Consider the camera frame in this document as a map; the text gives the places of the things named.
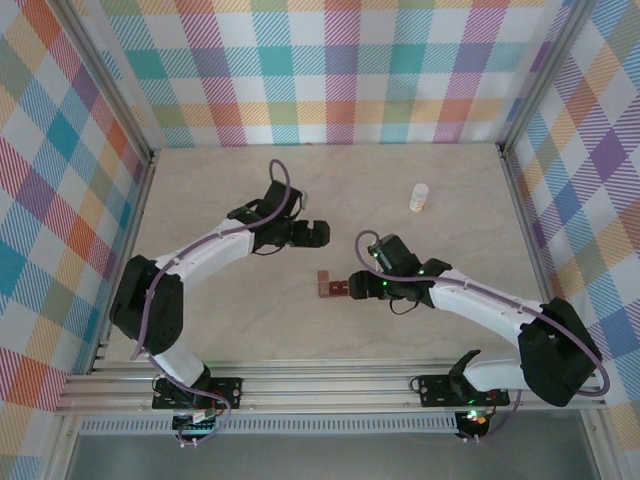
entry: white bottle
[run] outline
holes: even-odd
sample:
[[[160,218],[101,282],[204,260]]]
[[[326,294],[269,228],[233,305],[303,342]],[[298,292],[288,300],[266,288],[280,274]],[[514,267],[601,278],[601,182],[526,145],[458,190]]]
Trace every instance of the white bottle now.
[[[424,204],[427,201],[428,195],[429,187],[424,183],[418,183],[415,187],[413,187],[413,192],[411,193],[411,202],[409,202],[409,208],[414,212],[421,212],[424,208]]]

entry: plaid fabric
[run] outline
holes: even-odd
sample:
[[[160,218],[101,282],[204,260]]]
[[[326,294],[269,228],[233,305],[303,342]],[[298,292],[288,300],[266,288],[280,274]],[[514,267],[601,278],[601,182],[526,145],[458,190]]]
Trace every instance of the plaid fabric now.
[[[115,66],[83,1],[78,11]],[[172,147],[495,141],[536,26],[558,7],[545,0],[93,3],[138,83],[121,85],[141,89]],[[140,111],[133,98],[132,105]]]
[[[595,338],[640,478],[640,2],[601,0],[517,145],[556,294]]]
[[[0,3],[0,478],[36,475],[142,162],[45,0]]]

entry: cable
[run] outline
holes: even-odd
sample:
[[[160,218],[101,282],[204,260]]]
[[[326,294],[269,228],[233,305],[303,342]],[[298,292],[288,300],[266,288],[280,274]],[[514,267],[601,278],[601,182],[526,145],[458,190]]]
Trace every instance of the cable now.
[[[558,330],[569,340],[571,340],[580,350],[582,350],[582,352],[589,358],[589,360],[593,362],[595,367],[598,369],[598,371],[602,375],[602,387],[600,389],[593,392],[579,390],[578,391],[579,395],[582,395],[585,397],[599,397],[601,395],[605,395],[611,388],[611,379],[609,378],[609,373],[604,368],[604,365],[602,364],[600,359],[596,357],[596,355],[589,349],[589,347],[587,347],[584,344],[584,342],[580,340],[573,332],[569,331],[568,329],[560,325],[558,322],[556,322],[552,318],[549,318],[547,315],[541,312],[536,312],[532,308],[529,308],[526,305],[522,305],[516,302],[515,300],[512,300],[511,298],[505,297],[504,295],[500,295],[498,293],[492,292],[491,290],[487,290],[486,288],[483,288],[480,285],[476,285],[474,283],[466,282],[463,280],[458,280],[455,278],[440,278],[440,277],[394,277],[392,275],[387,275],[385,273],[378,272],[365,261],[364,257],[362,256],[362,253],[360,252],[360,239],[365,235],[373,235],[376,239],[376,243],[380,241],[380,235],[378,235],[373,230],[363,230],[358,235],[356,235],[356,239],[355,239],[356,257],[358,257],[358,260],[360,261],[360,263],[374,275],[380,278],[383,278],[385,280],[393,281],[393,282],[407,282],[407,283],[435,282],[435,283],[441,283],[445,285],[455,285],[457,287],[465,287],[475,292],[478,292],[481,295],[497,300],[508,307],[517,308],[519,311],[522,311],[524,313],[527,313],[528,315],[532,315],[536,318],[539,318],[543,322],[547,323],[548,325],[551,325],[553,328]]]
[[[514,400],[513,408],[509,411],[509,413],[507,413],[507,416],[502,421],[502,423],[500,423],[500,425],[498,425],[496,428],[494,428],[489,433],[487,433],[485,435],[485,438],[489,437],[489,436],[492,436],[492,435],[495,435],[498,431],[502,430],[507,423],[509,423],[511,421],[511,419],[513,418],[515,413],[518,411],[518,408],[520,407],[520,400],[521,399],[522,399],[522,390],[518,390],[518,393],[516,393],[516,399]]]
[[[273,166],[274,165],[278,165],[282,169],[282,173],[284,174],[284,178],[285,178],[285,187],[286,188],[285,188],[285,191],[284,191],[284,198],[282,199],[282,202],[280,203],[278,208],[275,209],[275,211],[273,213],[271,213],[270,215],[266,216],[262,220],[258,220],[257,222],[253,222],[253,223],[250,223],[248,225],[242,225],[242,226],[236,227],[236,228],[230,228],[229,230],[225,230],[225,231],[222,231],[222,232],[213,232],[213,233],[201,238],[200,240],[195,241],[191,245],[189,245],[186,248],[184,248],[180,253],[176,254],[176,256],[173,257],[171,260],[169,260],[167,262],[167,264],[164,267],[162,267],[162,269],[160,269],[160,271],[153,278],[153,281],[151,282],[151,285],[149,286],[149,289],[147,290],[146,295],[145,295],[144,307],[142,309],[142,321],[140,323],[140,334],[138,335],[138,342],[136,344],[135,350],[133,351],[133,356],[131,357],[132,360],[135,360],[143,350],[144,339],[147,336],[147,329],[148,329],[148,326],[149,326],[149,312],[151,310],[151,300],[153,299],[153,296],[155,294],[156,288],[158,287],[158,283],[160,283],[160,280],[162,279],[164,274],[167,273],[167,271],[173,265],[175,265],[175,260],[181,259],[182,257],[184,257],[185,255],[189,254],[190,252],[192,252],[196,248],[201,247],[202,245],[210,242],[211,240],[214,240],[216,238],[221,238],[221,237],[224,237],[226,235],[232,235],[234,233],[239,233],[239,232],[242,232],[244,230],[249,230],[249,229],[252,229],[252,228],[260,227],[260,226],[262,226],[262,225],[264,225],[266,223],[269,223],[271,220],[275,219],[278,215],[280,215],[280,212],[282,212],[282,210],[287,205],[287,202],[289,201],[289,195],[291,194],[291,177],[289,176],[289,171],[287,170],[287,167],[285,167],[284,163],[282,163],[280,160],[273,159],[273,160],[271,160],[271,162],[269,162],[269,178],[271,179],[271,181],[274,180],[274,176],[273,176]],[[165,377],[167,378],[167,380],[169,380],[171,383],[173,383],[178,388],[184,390],[185,392],[193,393],[194,395],[200,395],[200,396],[204,396],[204,397],[209,397],[209,398],[213,399],[214,401],[217,400],[218,402],[221,402],[222,404],[224,404],[224,406],[225,406],[225,408],[227,410],[227,415],[225,416],[225,419],[222,422],[220,422],[215,429],[213,429],[210,433],[208,433],[207,435],[202,437],[199,441],[196,441],[194,439],[194,441],[193,441],[193,446],[194,447],[198,446],[198,444],[200,444],[200,443],[204,443],[204,442],[208,441],[209,439],[211,439],[218,432],[218,430],[223,428],[227,424],[227,422],[229,422],[229,419],[231,418],[231,404],[229,403],[229,401],[226,398],[224,398],[224,397],[222,397],[220,395],[215,395],[215,394],[210,393],[210,392],[205,392],[204,390],[198,390],[198,389],[195,389],[195,388],[191,388],[190,386],[185,385],[184,383],[180,382],[178,379],[176,379],[176,378],[172,377],[171,375],[169,375],[169,373],[167,373],[162,368],[162,366],[153,359],[153,357],[151,355],[149,355],[148,360],[152,365],[154,365],[160,371],[164,372]],[[184,445],[186,445],[186,440],[182,437],[182,433],[181,432],[182,432],[182,429],[179,429],[178,430],[178,439],[180,440],[180,445],[184,446]]]
[[[284,245],[282,247],[278,247],[276,248],[274,251],[272,252],[267,252],[267,253],[260,253],[260,252],[253,252],[254,255],[258,255],[260,257],[268,257],[269,255],[275,255],[276,253],[278,253],[280,250],[282,250],[284,248]]]
[[[398,316],[405,315],[405,314],[409,313],[410,311],[415,310],[416,308],[418,308],[418,305],[420,305],[420,302],[416,302],[416,303],[413,304],[412,307],[409,307],[404,312],[396,312],[394,310],[394,308],[393,308],[393,302],[394,301],[395,301],[394,299],[389,300],[389,310],[391,310],[391,313],[393,313],[394,315],[398,315]]]
[[[491,410],[491,413],[488,415],[488,417],[491,418],[496,414],[496,410],[498,409],[498,396],[496,395],[495,390],[489,390],[489,396],[493,401],[493,410]]]
[[[417,390],[416,388],[414,388],[413,386],[413,382],[415,382],[417,379],[419,379],[422,375],[416,375],[415,377],[413,377],[410,381],[409,381],[409,388],[411,389],[411,391],[413,391],[413,393],[417,393],[420,394],[420,390]]]

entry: purple cable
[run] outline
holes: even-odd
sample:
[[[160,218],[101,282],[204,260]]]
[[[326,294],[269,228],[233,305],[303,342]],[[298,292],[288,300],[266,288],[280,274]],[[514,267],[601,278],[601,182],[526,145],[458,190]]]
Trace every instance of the purple cable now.
[[[149,363],[151,363],[151,365],[153,365],[154,367],[158,368],[159,370],[164,371],[164,369],[160,366],[160,364],[158,362],[156,362],[155,359],[153,357],[151,357],[151,356],[149,356]],[[207,433],[200,440],[194,441],[192,443],[192,445],[194,447],[197,447],[201,443],[209,441],[211,438],[213,438],[213,436],[216,433],[218,433],[218,430],[220,430],[227,423],[229,423],[229,420],[231,419],[231,404],[229,403],[229,401],[226,398],[224,398],[224,397],[222,397],[220,395],[216,395],[215,393],[205,392],[203,390],[198,390],[196,388],[191,388],[188,385],[185,385],[184,383],[182,383],[177,378],[172,377],[167,372],[164,372],[164,373],[165,373],[166,379],[169,380],[169,382],[173,383],[176,387],[178,387],[178,388],[180,388],[180,389],[182,389],[182,390],[184,390],[186,392],[193,393],[195,395],[201,395],[201,396],[204,396],[204,397],[209,397],[209,398],[211,398],[213,400],[217,400],[218,402],[221,402],[222,404],[224,404],[225,410],[227,411],[227,414],[225,415],[224,420],[220,424],[218,424],[216,426],[216,428],[214,428],[211,432]],[[180,444],[181,445],[188,445],[189,444],[182,437],[182,428],[178,429],[178,440],[180,440]]]
[[[210,235],[207,235],[201,238],[200,240],[197,240],[196,242],[192,243],[191,245],[186,247],[184,250],[182,250],[180,253],[178,253],[171,260],[169,260],[167,264],[164,267],[162,267],[162,269],[153,278],[153,281],[151,282],[151,285],[149,286],[149,289],[147,290],[147,293],[145,295],[144,307],[142,309],[142,322],[140,323],[140,334],[138,335],[138,343],[136,344],[136,348],[133,351],[131,360],[135,360],[136,358],[138,358],[138,355],[140,355],[140,353],[142,352],[144,339],[147,336],[147,328],[149,326],[149,313],[151,310],[151,300],[153,299],[153,296],[156,292],[156,288],[158,287],[158,283],[160,283],[160,280],[162,279],[164,274],[167,273],[167,271],[175,265],[174,260],[183,258],[185,255],[189,254],[196,248],[201,247],[205,243],[210,242],[211,240],[224,237],[226,235],[243,232],[251,228],[260,227],[265,223],[269,223],[271,220],[273,220],[278,215],[280,215],[280,212],[282,212],[284,207],[287,205],[287,202],[289,201],[289,195],[291,193],[291,177],[289,176],[289,171],[287,170],[287,167],[284,166],[284,163],[282,163],[280,160],[273,159],[271,160],[271,162],[269,162],[269,177],[271,178],[272,181],[274,179],[273,177],[274,165],[278,165],[282,169],[282,172],[284,173],[286,189],[284,192],[284,198],[282,199],[282,202],[271,215],[268,215],[267,217],[263,218],[262,220],[258,220],[257,222],[250,223],[249,225],[242,225],[240,227],[230,228],[229,230],[225,230],[223,232],[214,232]]]
[[[511,411],[507,413],[506,418],[502,421],[500,425],[498,425],[496,428],[494,428],[493,430],[491,430],[489,433],[485,435],[485,438],[491,435],[494,435],[499,430],[502,430],[504,426],[511,421],[515,413],[518,411],[518,407],[520,407],[521,399],[522,399],[522,390],[518,390],[518,393],[516,393],[516,399],[514,400],[514,405]]]
[[[611,380],[609,379],[609,374],[607,373],[607,370],[604,368],[604,365],[602,364],[600,359],[596,357],[596,355],[591,350],[589,350],[589,347],[587,347],[584,344],[584,342],[580,340],[574,333],[567,330],[565,327],[560,325],[558,322],[556,322],[552,318],[549,318],[547,315],[541,312],[536,312],[532,308],[529,308],[525,305],[521,305],[520,303],[508,297],[492,292],[491,290],[487,290],[486,288],[483,288],[479,285],[465,282],[463,280],[458,280],[455,278],[440,278],[440,277],[394,277],[392,275],[386,275],[384,273],[378,272],[365,261],[365,259],[362,257],[362,253],[360,253],[360,239],[364,235],[373,235],[376,239],[376,243],[380,241],[380,235],[378,235],[378,233],[374,232],[373,230],[363,230],[356,236],[356,240],[355,240],[356,256],[358,257],[358,260],[362,265],[364,265],[364,267],[368,271],[370,271],[374,275],[380,278],[383,278],[385,280],[390,280],[392,282],[435,282],[435,283],[441,283],[445,285],[455,285],[459,287],[460,286],[466,287],[468,289],[471,289],[480,293],[481,295],[497,300],[503,303],[504,305],[507,305],[512,308],[520,309],[523,312],[528,313],[529,315],[537,317],[543,322],[551,325],[553,328],[558,330],[565,337],[567,337],[569,340],[575,343],[576,346],[580,350],[582,350],[587,357],[589,357],[589,360],[593,362],[595,367],[598,369],[598,371],[602,375],[602,387],[600,389],[595,390],[593,392],[579,390],[578,394],[585,397],[599,397],[601,395],[605,395],[609,391],[609,388],[611,387]]]

